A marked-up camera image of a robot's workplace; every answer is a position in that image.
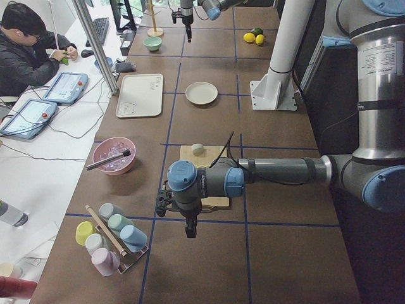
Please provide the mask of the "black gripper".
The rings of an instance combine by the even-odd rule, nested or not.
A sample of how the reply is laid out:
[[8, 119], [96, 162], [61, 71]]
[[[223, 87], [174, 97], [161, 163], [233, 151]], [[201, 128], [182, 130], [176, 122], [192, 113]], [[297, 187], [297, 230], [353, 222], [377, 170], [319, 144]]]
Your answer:
[[192, 42], [192, 29], [191, 25], [194, 22], [193, 15], [193, 1], [192, 0], [181, 0], [180, 8], [171, 13], [171, 18], [174, 24], [176, 24], [178, 19], [182, 20], [185, 25], [185, 30], [187, 34], [187, 42]]
[[156, 197], [156, 214], [164, 217], [167, 211], [180, 212], [186, 218], [185, 233], [187, 238], [197, 235], [197, 216], [201, 213], [200, 198], [193, 198], [190, 203], [180, 203], [172, 190], [159, 190]]

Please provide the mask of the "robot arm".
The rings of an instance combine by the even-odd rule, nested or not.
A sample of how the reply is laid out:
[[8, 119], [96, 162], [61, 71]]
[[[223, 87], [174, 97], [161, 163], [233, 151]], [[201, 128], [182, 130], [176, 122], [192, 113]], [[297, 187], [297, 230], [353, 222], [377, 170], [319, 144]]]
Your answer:
[[327, 1], [322, 44], [357, 49], [358, 148], [320, 158], [219, 156], [203, 168], [176, 161], [156, 198], [158, 216], [181, 213], [187, 237], [194, 238], [202, 199], [241, 196], [258, 179], [288, 186], [322, 182], [381, 212], [404, 211], [404, 2]]
[[[197, 2], [205, 11], [209, 20], [216, 20], [222, 11], [229, 9], [232, 6], [245, 4], [243, 0], [202, 0]], [[192, 41], [192, 28], [194, 22], [194, 2], [192, 0], [181, 0], [180, 7], [171, 13], [173, 23], [176, 24], [178, 19], [181, 19], [185, 26], [187, 34], [187, 42]]]

